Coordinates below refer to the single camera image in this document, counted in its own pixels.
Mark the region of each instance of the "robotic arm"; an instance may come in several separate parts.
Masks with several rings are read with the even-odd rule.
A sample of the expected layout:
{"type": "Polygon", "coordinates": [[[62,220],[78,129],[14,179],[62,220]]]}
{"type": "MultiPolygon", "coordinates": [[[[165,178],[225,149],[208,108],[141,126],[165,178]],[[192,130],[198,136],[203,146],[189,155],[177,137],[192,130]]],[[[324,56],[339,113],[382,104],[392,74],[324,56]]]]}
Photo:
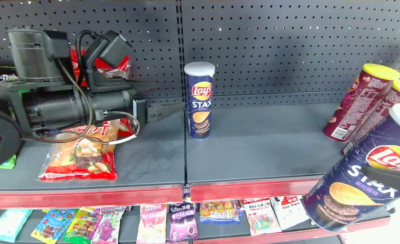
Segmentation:
{"type": "Polygon", "coordinates": [[[183,103],[147,107],[146,99],[135,88],[146,91],[155,88],[156,83],[107,78],[97,70],[97,58],[116,67],[129,51],[130,44],[113,31],[92,35],[94,42],[85,54],[78,53],[88,88],[78,84],[82,75],[79,82],[73,78],[65,32],[10,29],[7,33],[19,79],[0,81],[0,164],[17,152],[22,140],[67,142],[49,137],[66,128],[99,126],[126,115],[138,132],[140,126],[184,109],[183,103]]]}

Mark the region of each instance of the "blue chip can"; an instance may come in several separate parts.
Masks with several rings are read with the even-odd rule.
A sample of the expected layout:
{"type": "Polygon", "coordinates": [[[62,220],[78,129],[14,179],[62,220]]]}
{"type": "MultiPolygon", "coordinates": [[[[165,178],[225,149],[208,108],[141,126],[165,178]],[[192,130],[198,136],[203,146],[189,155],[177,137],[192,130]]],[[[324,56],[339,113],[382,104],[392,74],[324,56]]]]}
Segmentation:
{"type": "Polygon", "coordinates": [[[361,173],[363,166],[400,171],[400,104],[361,138],[304,196],[313,222],[337,232],[400,198],[400,192],[361,173]]]}
{"type": "Polygon", "coordinates": [[[215,66],[208,62],[185,65],[188,92],[188,130],[192,138],[203,140],[210,135],[212,84],[215,66]]]}

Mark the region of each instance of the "lay's logo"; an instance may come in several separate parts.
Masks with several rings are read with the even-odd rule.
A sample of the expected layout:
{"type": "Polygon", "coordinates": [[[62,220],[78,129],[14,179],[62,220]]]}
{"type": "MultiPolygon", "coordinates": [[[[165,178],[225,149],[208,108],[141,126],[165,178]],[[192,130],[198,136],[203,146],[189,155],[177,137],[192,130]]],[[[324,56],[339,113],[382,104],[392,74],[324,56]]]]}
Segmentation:
{"type": "Polygon", "coordinates": [[[196,99],[206,101],[212,95],[212,83],[207,81],[198,82],[192,87],[191,91],[196,99]]]}
{"type": "Polygon", "coordinates": [[[375,147],[367,154],[366,161],[374,168],[400,171],[400,146],[375,147]]]}

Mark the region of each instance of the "potato chip can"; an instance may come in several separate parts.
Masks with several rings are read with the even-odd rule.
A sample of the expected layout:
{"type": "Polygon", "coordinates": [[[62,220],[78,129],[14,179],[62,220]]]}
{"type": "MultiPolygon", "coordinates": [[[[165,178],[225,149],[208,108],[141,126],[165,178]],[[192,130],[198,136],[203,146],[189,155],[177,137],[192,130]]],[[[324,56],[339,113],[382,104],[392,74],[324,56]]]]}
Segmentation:
{"type": "Polygon", "coordinates": [[[188,102],[188,130],[192,138],[203,140],[210,135],[212,87],[215,66],[208,62],[185,65],[188,102]]]}
{"type": "Polygon", "coordinates": [[[356,128],[355,133],[350,138],[347,145],[343,148],[342,154],[346,153],[352,145],[361,139],[370,129],[378,124],[384,117],[388,115],[389,109],[396,103],[400,103],[400,79],[395,80],[391,86],[391,90],[382,99],[381,103],[375,108],[360,128],[356,128]]]}
{"type": "Polygon", "coordinates": [[[344,99],[328,121],[323,132],[336,142],[347,142],[356,127],[373,112],[391,88],[391,83],[400,78],[392,68],[366,63],[344,99]]]}
{"type": "Polygon", "coordinates": [[[363,166],[400,171],[400,103],[304,196],[313,222],[337,232],[400,198],[397,190],[364,176],[363,166]]]}

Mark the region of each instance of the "pegboard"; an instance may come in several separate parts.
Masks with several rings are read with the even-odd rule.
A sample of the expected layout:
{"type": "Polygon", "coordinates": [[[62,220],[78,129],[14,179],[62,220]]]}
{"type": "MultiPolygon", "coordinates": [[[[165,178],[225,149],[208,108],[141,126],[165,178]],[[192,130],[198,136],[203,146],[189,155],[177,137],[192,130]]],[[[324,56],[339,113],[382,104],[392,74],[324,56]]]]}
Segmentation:
{"type": "MultiPolygon", "coordinates": [[[[0,1],[0,64],[12,64],[7,29],[58,29],[75,34],[84,29],[113,30],[133,46],[131,79],[158,82],[143,92],[147,98],[181,97],[183,84],[175,1],[0,1]]],[[[83,46],[91,44],[84,38],[83,46]]]]}
{"type": "Polygon", "coordinates": [[[340,102],[346,91],[213,96],[214,108],[340,102]]]}
{"type": "Polygon", "coordinates": [[[347,90],[367,62],[400,72],[400,1],[182,1],[182,16],[185,62],[216,65],[214,96],[347,90]]]}
{"type": "Polygon", "coordinates": [[[400,1],[0,1],[0,64],[12,62],[14,26],[71,43],[83,29],[119,32],[133,45],[130,78],[159,83],[144,93],[153,102],[183,98],[194,61],[216,65],[214,107],[338,102],[364,63],[400,71],[400,1]]]}

